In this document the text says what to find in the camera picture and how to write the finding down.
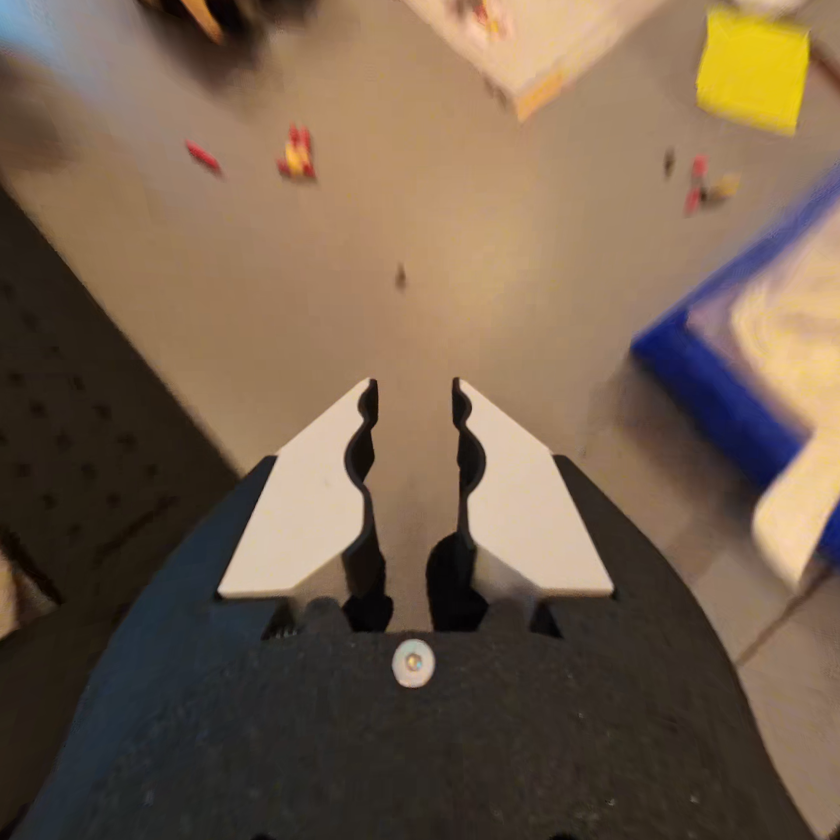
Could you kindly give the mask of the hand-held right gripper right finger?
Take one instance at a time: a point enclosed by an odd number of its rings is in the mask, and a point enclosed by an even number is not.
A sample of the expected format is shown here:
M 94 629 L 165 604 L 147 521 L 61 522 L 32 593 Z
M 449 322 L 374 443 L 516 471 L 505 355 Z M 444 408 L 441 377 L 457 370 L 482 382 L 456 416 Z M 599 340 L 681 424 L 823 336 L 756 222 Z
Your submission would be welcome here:
M 474 632 L 500 602 L 538 626 L 548 602 L 614 596 L 550 448 L 464 378 L 451 387 L 457 517 L 427 560 L 433 629 Z

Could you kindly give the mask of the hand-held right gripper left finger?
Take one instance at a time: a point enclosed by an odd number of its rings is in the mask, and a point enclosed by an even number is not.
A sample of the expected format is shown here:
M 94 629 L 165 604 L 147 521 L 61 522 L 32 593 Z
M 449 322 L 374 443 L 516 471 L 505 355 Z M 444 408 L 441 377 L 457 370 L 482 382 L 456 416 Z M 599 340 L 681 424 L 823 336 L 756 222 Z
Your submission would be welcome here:
M 280 599 L 299 616 L 330 598 L 353 630 L 386 630 L 394 605 L 365 484 L 378 418 L 378 383 L 367 377 L 277 450 L 217 587 L 220 599 Z

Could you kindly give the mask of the yellow brick toy car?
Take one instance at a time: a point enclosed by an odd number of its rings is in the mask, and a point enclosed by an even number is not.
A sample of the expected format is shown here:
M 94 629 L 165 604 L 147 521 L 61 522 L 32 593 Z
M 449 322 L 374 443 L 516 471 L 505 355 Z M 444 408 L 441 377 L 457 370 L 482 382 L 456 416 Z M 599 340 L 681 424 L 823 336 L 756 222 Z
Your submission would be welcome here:
M 316 1 L 139 1 L 159 15 L 193 26 L 212 43 L 245 43 L 262 36 L 270 25 L 301 24 Z

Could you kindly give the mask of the blue plastic bin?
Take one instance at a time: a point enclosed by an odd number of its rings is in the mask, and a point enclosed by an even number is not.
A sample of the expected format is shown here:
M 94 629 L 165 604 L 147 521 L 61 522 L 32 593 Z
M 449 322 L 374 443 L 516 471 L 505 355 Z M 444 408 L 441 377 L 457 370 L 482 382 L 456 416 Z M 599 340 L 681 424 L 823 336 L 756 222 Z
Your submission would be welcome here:
M 799 452 L 802 441 L 717 351 L 690 330 L 688 317 L 695 304 L 755 278 L 805 235 L 838 217 L 838 178 L 835 164 L 801 201 L 785 209 L 741 253 L 640 333 L 631 346 L 635 359 L 762 495 Z M 812 559 L 817 554 L 838 570 L 838 504 Z

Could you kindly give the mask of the black perforated chair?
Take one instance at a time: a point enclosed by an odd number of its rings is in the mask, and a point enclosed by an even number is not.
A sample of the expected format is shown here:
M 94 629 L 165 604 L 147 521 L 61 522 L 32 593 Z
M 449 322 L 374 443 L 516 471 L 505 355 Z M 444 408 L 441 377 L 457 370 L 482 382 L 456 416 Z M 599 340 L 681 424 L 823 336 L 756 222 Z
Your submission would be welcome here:
M 2 544 L 60 618 L 118 621 L 238 473 L 23 208 L 1 202 Z

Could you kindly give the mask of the crumpled white paper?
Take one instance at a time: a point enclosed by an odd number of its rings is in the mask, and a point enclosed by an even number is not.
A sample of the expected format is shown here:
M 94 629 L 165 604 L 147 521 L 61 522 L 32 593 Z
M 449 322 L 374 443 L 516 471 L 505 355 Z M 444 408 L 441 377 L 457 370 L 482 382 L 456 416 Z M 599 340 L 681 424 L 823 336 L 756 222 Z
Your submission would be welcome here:
M 798 589 L 839 496 L 839 230 L 833 217 L 688 325 L 802 442 L 759 499 L 752 537 Z

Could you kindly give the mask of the open instruction booklet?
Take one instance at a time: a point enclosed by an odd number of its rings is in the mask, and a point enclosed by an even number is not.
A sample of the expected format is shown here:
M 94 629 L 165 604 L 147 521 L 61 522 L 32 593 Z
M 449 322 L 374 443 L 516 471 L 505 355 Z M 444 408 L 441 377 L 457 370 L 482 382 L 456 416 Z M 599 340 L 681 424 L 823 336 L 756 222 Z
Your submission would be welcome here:
M 405 1 L 519 123 L 555 100 L 664 1 Z

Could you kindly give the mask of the yellow paper note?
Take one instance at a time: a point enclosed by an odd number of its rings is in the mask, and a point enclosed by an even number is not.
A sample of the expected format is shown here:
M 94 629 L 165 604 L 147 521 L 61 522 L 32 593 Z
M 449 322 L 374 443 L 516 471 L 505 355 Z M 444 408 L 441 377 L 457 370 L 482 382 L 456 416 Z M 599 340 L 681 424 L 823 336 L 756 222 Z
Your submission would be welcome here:
M 791 137 L 810 60 L 807 28 L 727 5 L 710 7 L 696 105 L 720 119 Z

